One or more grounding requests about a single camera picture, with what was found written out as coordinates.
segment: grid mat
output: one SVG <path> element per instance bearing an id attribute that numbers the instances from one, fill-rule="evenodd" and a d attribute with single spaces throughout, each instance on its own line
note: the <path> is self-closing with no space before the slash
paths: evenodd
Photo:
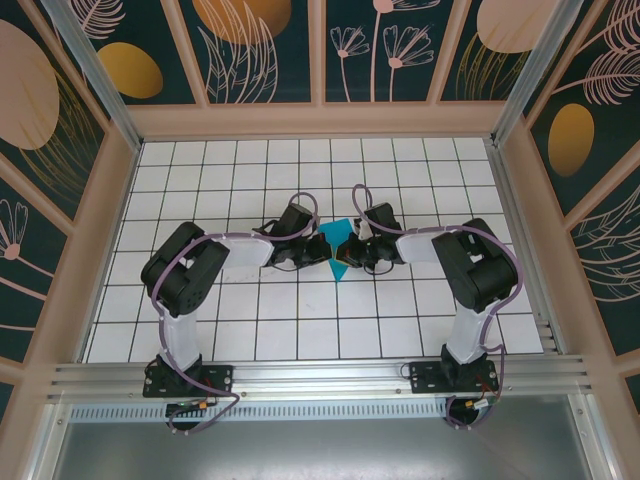
<path id="1" fill-rule="evenodd" d="M 323 222 L 354 218 L 351 187 L 362 182 L 405 228 L 479 216 L 513 250 L 479 138 L 145 143 L 84 360 L 155 356 L 158 318 L 140 272 L 183 221 L 250 231 L 278 218 L 300 190 L 317 198 Z M 327 262 L 298 272 L 236 268 L 221 272 L 198 310 L 198 342 L 215 361 L 437 356 L 454 315 L 436 264 L 375 277 L 349 269 L 339 283 Z M 509 354 L 543 352 L 526 289 L 493 323 L 488 344 L 499 342 Z"/>

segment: cyan paper triangle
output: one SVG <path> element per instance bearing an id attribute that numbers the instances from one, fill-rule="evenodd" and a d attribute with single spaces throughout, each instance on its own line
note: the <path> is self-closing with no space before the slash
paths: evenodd
<path id="1" fill-rule="evenodd" d="M 318 227 L 318 231 L 324 233 L 327 242 L 331 245 L 331 250 L 335 254 L 338 247 L 347 241 L 349 234 L 353 232 L 353 228 L 349 219 L 343 218 L 337 222 L 323 223 Z M 347 272 L 347 268 L 349 268 L 344 263 L 337 262 L 333 258 L 329 260 L 329 265 L 336 282 L 340 281 Z"/>

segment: black mounting plate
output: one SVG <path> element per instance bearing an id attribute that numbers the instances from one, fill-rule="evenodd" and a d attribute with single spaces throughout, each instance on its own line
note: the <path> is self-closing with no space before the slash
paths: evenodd
<path id="1" fill-rule="evenodd" d="M 452 386 L 442 370 L 440 361 L 437 360 L 411 362 L 404 366 L 401 374 L 405 377 L 408 375 L 412 393 L 482 393 L 482 384 L 476 380 Z M 478 375 L 491 389 L 498 390 L 496 366 L 491 360 L 485 360 L 479 365 Z"/>
<path id="2" fill-rule="evenodd" d="M 144 398 L 195 398 L 215 396 L 200 388 L 193 387 L 186 382 L 166 381 L 166 370 L 162 366 L 150 366 L 142 389 Z M 217 390 L 230 392 L 233 386 L 233 366 L 231 365 L 202 365 L 200 368 L 200 383 L 211 383 Z"/>

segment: metal floor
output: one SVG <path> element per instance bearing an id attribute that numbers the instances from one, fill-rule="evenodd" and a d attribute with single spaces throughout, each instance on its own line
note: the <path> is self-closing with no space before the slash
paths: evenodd
<path id="1" fill-rule="evenodd" d="M 505 398 L 478 431 L 441 418 L 72 424 L 56 480 L 497 480 L 591 478 L 568 401 Z"/>

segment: gold circle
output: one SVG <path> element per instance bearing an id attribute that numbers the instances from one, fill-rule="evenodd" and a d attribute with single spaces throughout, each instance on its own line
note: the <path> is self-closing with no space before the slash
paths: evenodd
<path id="1" fill-rule="evenodd" d="M 0 20 L 0 138 L 35 150 L 58 124 L 60 96 L 56 72 L 31 37 Z"/>
<path id="2" fill-rule="evenodd" d="M 98 57 L 120 93 L 150 98 L 162 91 L 162 72 L 144 50 L 130 43 L 115 42 L 102 47 Z"/>
<path id="3" fill-rule="evenodd" d="M 483 0 L 478 38 L 489 50 L 522 53 L 535 47 L 558 0 Z"/>
<path id="4" fill-rule="evenodd" d="M 245 3 L 256 22 L 262 19 L 274 38 L 282 33 L 291 18 L 291 0 L 193 0 L 193 7 L 200 20 L 217 37 L 240 45 L 258 43 L 255 36 L 249 38 L 251 22 Z"/>
<path id="5" fill-rule="evenodd" d="M 549 163 L 562 177 L 570 177 L 584 165 L 595 126 L 591 113 L 582 105 L 570 103 L 556 114 L 549 132 Z"/>

